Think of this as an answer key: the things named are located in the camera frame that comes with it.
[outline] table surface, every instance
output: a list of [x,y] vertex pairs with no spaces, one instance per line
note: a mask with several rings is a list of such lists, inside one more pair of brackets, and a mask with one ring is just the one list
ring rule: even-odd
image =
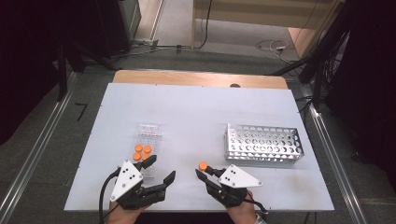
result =
[[[150,74],[146,80],[148,84],[140,82],[144,80],[144,74]],[[175,76],[183,85],[165,81],[166,77]],[[298,129],[305,155],[295,164],[287,167],[240,166],[263,182],[263,187],[251,189],[256,201],[272,211],[333,210],[291,91],[248,88],[247,84],[244,84],[245,88],[188,86],[190,76],[191,73],[156,71],[120,71],[116,74],[114,82],[140,80],[136,81],[139,84],[108,85],[65,210],[97,210],[100,188],[106,177],[133,154],[139,123],[159,123],[163,131],[155,163],[156,177],[145,179],[145,185],[160,184],[170,172],[177,171],[175,182],[166,192],[166,200],[155,203],[149,211],[224,210],[206,193],[205,184],[198,180],[194,170],[200,161],[207,161],[215,168],[230,165],[224,160],[223,135],[227,123]],[[194,80],[203,76],[211,77],[209,85],[218,82],[221,86],[229,86],[230,81],[238,81],[230,77],[236,75],[194,73],[190,84],[194,85]],[[282,79],[243,77],[245,80],[249,77],[276,79],[276,82]],[[107,187],[106,198],[113,186],[114,183]],[[104,208],[108,208],[108,202],[104,202]]]

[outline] orange object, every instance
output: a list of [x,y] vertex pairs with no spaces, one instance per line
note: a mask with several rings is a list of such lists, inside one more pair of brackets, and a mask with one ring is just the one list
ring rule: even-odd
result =
[[151,153],[151,146],[147,145],[147,146],[144,147],[143,150],[145,151],[145,153],[150,154]]
[[207,168],[207,163],[205,161],[201,161],[198,166],[200,171],[205,171]]
[[134,150],[135,150],[136,152],[141,152],[141,151],[143,150],[143,147],[142,147],[142,145],[137,144],[136,146],[134,146]]
[[133,155],[134,161],[140,161],[140,159],[142,159],[142,157],[140,156],[140,153],[136,152]]
[[149,157],[149,153],[145,153],[142,156],[142,160],[145,161]]

